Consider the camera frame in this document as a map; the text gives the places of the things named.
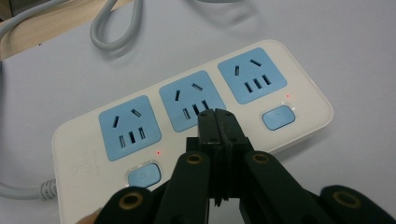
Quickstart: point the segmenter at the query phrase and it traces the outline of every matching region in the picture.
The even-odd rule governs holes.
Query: blue switch button
[[[271,131],[293,123],[295,119],[293,111],[286,105],[277,107],[262,115],[262,121]]]
[[[154,163],[134,170],[128,175],[128,182],[131,187],[148,188],[151,185],[155,185],[160,182],[160,180],[160,169]]]

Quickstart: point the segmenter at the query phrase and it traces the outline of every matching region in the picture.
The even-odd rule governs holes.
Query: screw hole
[[[132,210],[140,206],[143,196],[138,192],[130,192],[120,198],[119,206],[123,210]]]

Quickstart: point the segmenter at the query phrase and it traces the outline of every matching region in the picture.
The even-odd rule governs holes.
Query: black plastic part
[[[152,203],[153,195],[148,189],[122,189],[110,198],[95,224],[150,223]]]
[[[267,219],[258,204],[258,200],[252,196],[246,193],[239,200],[239,211],[245,224],[267,224]]]
[[[221,200],[239,198],[243,156],[254,150],[233,113],[209,109],[198,116],[198,140],[189,140],[187,149],[198,142],[199,150],[211,160],[210,196],[215,205]]]
[[[245,192],[257,200],[267,223],[335,223],[274,156],[252,151],[245,161]]]
[[[209,209],[210,158],[201,152],[179,157],[155,224],[206,224]]]
[[[343,186],[322,190],[319,202],[340,224],[395,224],[396,221],[370,199]]]

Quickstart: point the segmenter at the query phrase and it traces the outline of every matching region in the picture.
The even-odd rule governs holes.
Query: power strip
[[[76,223],[122,188],[167,181],[208,108],[234,113],[266,152],[332,119],[330,103],[283,45],[240,49],[63,124],[52,143],[62,223]]]

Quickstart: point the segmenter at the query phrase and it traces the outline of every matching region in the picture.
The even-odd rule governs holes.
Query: gray cable
[[[142,14],[142,6],[143,0],[134,0],[134,14],[132,16],[131,24],[128,27],[128,30],[125,32],[123,36],[121,36],[118,40],[113,42],[105,42],[102,37],[99,35],[100,28],[105,20],[111,13],[111,8],[117,3],[118,0],[108,0],[96,18],[93,20],[90,30],[90,36],[92,43],[99,49],[105,51],[113,51],[117,49],[121,49],[126,46],[131,40],[134,39],[134,36],[137,34],[137,29],[139,27],[140,18]]]
[[[47,3],[41,4],[37,7],[32,7],[22,13],[18,14],[14,18],[6,21],[2,27],[0,27],[0,41],[3,39],[4,35],[17,26],[22,21],[32,17],[40,12],[46,11],[50,8],[57,7],[60,4],[67,2],[68,0],[52,0]],[[0,61],[0,76],[3,75],[3,70]],[[51,179],[42,183],[38,188],[35,189],[23,189],[15,188],[10,185],[0,182],[0,196],[19,199],[19,200],[32,200],[41,199],[43,201],[56,198],[56,184],[55,180]]]
[[[47,201],[57,196],[56,182],[55,179],[51,179],[40,184],[38,188],[31,189],[16,188],[0,183],[0,196],[17,200],[40,199],[41,201]]]

